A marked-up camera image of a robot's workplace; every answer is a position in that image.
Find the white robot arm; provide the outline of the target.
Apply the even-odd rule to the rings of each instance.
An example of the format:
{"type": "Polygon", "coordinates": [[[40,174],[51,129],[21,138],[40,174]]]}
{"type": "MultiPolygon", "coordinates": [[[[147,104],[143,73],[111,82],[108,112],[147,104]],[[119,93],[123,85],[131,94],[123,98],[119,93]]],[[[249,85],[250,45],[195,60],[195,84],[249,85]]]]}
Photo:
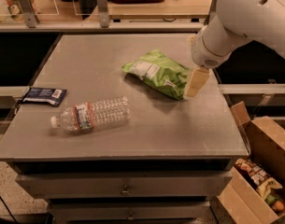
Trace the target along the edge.
{"type": "Polygon", "coordinates": [[[216,14],[191,38],[192,63],[184,98],[193,98],[206,84],[211,69],[251,41],[285,59],[285,0],[217,0],[216,14]]]}

